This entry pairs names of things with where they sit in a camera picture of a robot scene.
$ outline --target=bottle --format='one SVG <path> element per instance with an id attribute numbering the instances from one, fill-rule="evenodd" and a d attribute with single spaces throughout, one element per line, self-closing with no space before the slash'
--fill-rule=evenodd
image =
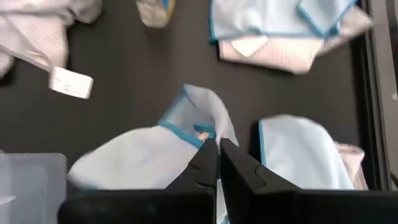
<path id="1" fill-rule="evenodd" d="M 165 27 L 173 13 L 175 0 L 136 0 L 142 22 L 152 28 Z"/>

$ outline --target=clear plastic bin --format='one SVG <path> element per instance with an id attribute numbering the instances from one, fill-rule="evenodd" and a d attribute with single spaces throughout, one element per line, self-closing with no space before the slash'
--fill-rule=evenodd
<path id="1" fill-rule="evenodd" d="M 0 223 L 56 224 L 66 164 L 62 154 L 0 154 Z"/>

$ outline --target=crumpled cloth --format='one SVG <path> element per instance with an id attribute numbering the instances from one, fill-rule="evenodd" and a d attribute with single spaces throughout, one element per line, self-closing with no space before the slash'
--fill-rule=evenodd
<path id="1" fill-rule="evenodd" d="M 340 35 L 327 40 L 321 38 L 290 38 L 267 37 L 267 41 L 259 46 L 253 54 L 245 57 L 239 49 L 233 47 L 235 40 L 222 40 L 218 42 L 220 59 L 277 68 L 292 72 L 296 75 L 307 73 L 315 60 L 315 57 L 323 55 L 372 26 L 372 19 L 360 8 L 352 8 L 340 22 Z M 252 37 L 243 37 L 240 43 L 243 50 L 253 47 Z"/>
<path id="2" fill-rule="evenodd" d="M 368 190 L 365 176 L 361 167 L 365 152 L 358 146 L 335 143 L 337 150 L 346 167 L 349 178 L 356 190 Z"/>
<path id="3" fill-rule="evenodd" d="M 0 0 L 0 78 L 14 58 L 49 72 L 65 67 L 66 28 L 93 22 L 101 8 L 100 0 Z"/>

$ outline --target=plastic container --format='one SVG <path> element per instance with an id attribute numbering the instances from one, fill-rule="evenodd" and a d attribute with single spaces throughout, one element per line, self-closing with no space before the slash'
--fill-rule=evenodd
<path id="1" fill-rule="evenodd" d="M 1 224 L 57 224 L 65 197 L 62 154 L 0 155 Z"/>
<path id="2" fill-rule="evenodd" d="M 165 27 L 173 13 L 175 0 L 136 0 L 142 22 L 152 28 Z"/>

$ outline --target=black surface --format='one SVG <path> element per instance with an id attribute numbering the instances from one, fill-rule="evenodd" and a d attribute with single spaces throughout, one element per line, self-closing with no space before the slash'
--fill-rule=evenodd
<path id="1" fill-rule="evenodd" d="M 208 139 L 166 189 L 82 190 L 63 202 L 58 222 L 215 223 L 217 161 L 217 145 Z"/>
<path id="2" fill-rule="evenodd" d="M 398 222 L 398 194 L 302 190 L 221 140 L 221 177 L 231 224 Z"/>
<path id="3" fill-rule="evenodd" d="M 70 167 L 125 131 L 155 125 L 189 83 L 219 94 L 241 146 L 250 145 L 259 119 L 288 113 L 322 124 L 336 141 L 372 156 L 363 71 L 353 66 L 350 45 L 316 59 L 304 76 L 221 62 L 208 41 L 207 17 L 208 1 L 177 1 L 168 28 L 154 31 L 142 25 L 134 1 L 104 0 L 97 23 L 68 31 L 68 69 L 94 79 L 90 99 L 50 90 L 48 73 L 18 62 L 0 87 L 0 149 L 61 152 Z M 378 188 L 368 160 L 365 175 Z"/>

